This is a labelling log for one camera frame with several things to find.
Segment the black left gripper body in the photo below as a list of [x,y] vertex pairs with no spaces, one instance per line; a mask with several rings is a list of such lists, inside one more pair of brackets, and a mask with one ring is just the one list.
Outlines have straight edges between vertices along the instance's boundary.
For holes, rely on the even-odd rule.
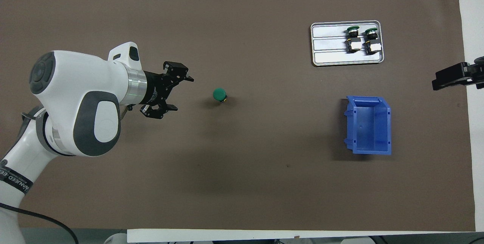
[[142,99],[142,104],[159,104],[165,98],[166,81],[169,82],[168,75],[165,73],[157,74],[154,72],[143,71],[147,81],[146,92]]

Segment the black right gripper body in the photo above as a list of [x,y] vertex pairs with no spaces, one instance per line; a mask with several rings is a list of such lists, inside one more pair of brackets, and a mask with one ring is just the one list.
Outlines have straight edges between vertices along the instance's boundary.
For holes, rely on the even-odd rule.
[[474,63],[469,67],[471,69],[470,85],[484,87],[484,57],[474,59]]

